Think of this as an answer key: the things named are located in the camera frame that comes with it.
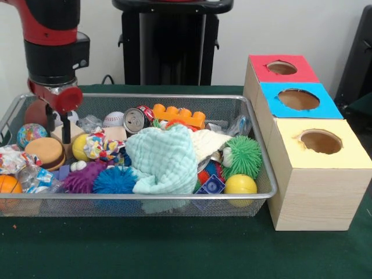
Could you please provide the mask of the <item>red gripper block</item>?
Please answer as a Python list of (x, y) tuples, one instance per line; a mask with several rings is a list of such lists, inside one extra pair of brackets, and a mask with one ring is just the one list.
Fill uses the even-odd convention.
[(77, 79), (72, 83), (46, 85), (27, 80), (29, 90), (39, 99), (45, 101), (53, 110), (62, 114), (62, 142), (71, 143), (70, 120), (71, 111), (76, 110), (83, 101), (83, 93), (77, 86)]

